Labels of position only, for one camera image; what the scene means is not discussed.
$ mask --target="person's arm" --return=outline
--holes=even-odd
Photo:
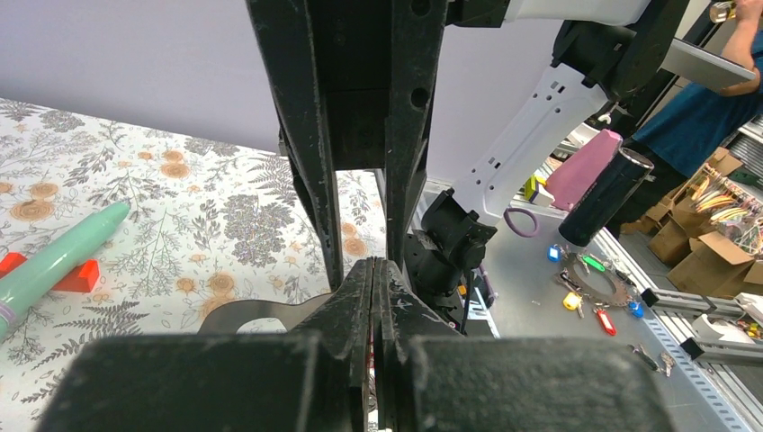
[[[763,14],[763,0],[737,1],[737,28],[723,47],[721,57],[742,65],[755,72],[755,78],[721,90],[723,96],[737,96],[755,93],[760,86],[760,71],[752,58],[752,42],[758,34],[758,21]]]

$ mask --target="brown cardboard box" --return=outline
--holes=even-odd
[[[668,273],[685,293],[713,297],[763,292],[763,264],[718,232],[704,234],[692,253]]]
[[[646,216],[642,216],[642,218],[636,222],[624,223],[620,228],[620,234],[629,235],[636,231],[643,232],[644,234],[651,234],[653,231],[659,230],[661,226],[662,225],[659,222]]]
[[[653,221],[662,221],[673,208],[673,202],[668,198],[662,198],[654,207],[646,211],[645,216]]]
[[[710,167],[721,173],[721,176],[727,176],[743,164],[736,157],[729,153],[727,148],[717,148],[712,156],[707,159]]]
[[[691,253],[687,232],[672,218],[649,242],[649,249],[668,266],[677,265]]]
[[[676,204],[670,211],[674,221],[687,232],[690,238],[696,238],[713,230],[710,226],[710,215],[697,213],[694,204],[688,197]]]

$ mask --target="purple handle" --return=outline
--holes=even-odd
[[[517,228],[514,222],[511,221],[511,215],[509,213],[522,213],[524,215],[527,215],[527,217],[530,218],[530,221],[533,221],[533,225],[534,225],[533,230],[531,232],[523,232],[522,230]],[[512,231],[514,231],[515,234],[517,234],[517,236],[525,238],[525,239],[530,239],[532,237],[537,236],[538,231],[540,230],[540,224],[538,223],[538,218],[536,218],[531,211],[526,209],[517,209],[517,208],[508,207],[503,212],[503,219],[504,221],[506,221],[506,224],[508,225],[508,227]]]

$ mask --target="floral fabric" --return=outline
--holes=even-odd
[[[384,216],[371,173],[337,181],[348,271],[384,255]],[[32,429],[94,339],[194,333],[228,302],[300,303],[328,291],[285,159],[0,99],[0,258],[31,256],[115,202],[130,214],[93,256],[94,290],[50,292],[0,343],[0,430]],[[274,319],[245,327],[283,330]]]

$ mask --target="green marker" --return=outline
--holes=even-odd
[[[16,318],[75,267],[90,259],[129,212],[129,205],[117,202],[87,216],[0,279],[0,340]]]

